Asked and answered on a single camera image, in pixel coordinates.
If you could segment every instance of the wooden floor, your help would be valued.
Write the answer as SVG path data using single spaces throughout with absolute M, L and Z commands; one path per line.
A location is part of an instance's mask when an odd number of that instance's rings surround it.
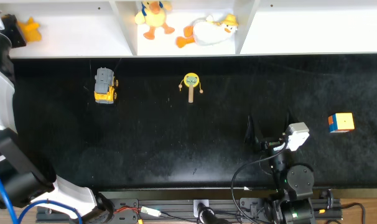
M 366 223 L 377 224 L 377 199 L 342 199 L 342 204 L 346 205 L 353 202 L 360 202 L 366 208 Z M 17 208 L 16 213 L 19 215 L 22 209 Z M 35 223 L 36 209 L 32 209 L 27 213 L 22 221 L 23 224 Z M 355 206 L 343 211 L 343 220 L 339 220 L 342 224 L 361 224 L 361 208 Z M 317 224 L 324 224 L 326 221 L 318 221 Z M 9 213 L 7 210 L 0 210 L 0 224 L 11 224 Z M 173 224 L 184 224 L 183 222 L 173 222 Z

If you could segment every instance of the wooden handle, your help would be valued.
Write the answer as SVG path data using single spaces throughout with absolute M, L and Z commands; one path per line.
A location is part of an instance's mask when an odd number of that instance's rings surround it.
M 193 103 L 194 102 L 194 86 L 190 85 L 188 87 L 188 102 Z

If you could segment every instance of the yellow plush duck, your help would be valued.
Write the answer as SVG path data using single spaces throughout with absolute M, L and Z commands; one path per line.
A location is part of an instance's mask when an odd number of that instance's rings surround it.
M 237 31 L 238 23 L 232 14 L 224 21 L 215 22 L 212 16 L 197 19 L 192 26 L 184 28 L 184 37 L 178 37 L 176 44 L 179 48 L 187 44 L 196 43 L 201 46 L 213 45 L 229 39 Z
M 144 34 L 144 37 L 149 40 L 154 40 L 154 33 L 157 27 L 163 27 L 166 34 L 171 34 L 175 31 L 174 28 L 169 27 L 166 23 L 165 10 L 172 10 L 172 5 L 166 1 L 143 1 L 141 3 L 142 9 L 134 18 L 137 25 L 146 23 L 150 26 L 150 31 Z

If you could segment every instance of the toy truck wheel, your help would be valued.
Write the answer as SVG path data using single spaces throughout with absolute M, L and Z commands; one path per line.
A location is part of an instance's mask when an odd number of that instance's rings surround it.
M 118 81 L 118 79 L 116 79 L 116 78 L 114 78 L 114 86 L 115 86 L 116 88 L 119 87 L 119 81 Z

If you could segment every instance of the yellow toy truck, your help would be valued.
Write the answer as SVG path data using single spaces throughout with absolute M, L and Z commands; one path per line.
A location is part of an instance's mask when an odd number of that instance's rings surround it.
M 118 97 L 116 89 L 119 86 L 118 79 L 114 76 L 114 72 L 108 68 L 99 68 L 97 69 L 95 80 L 96 102 L 113 104 Z

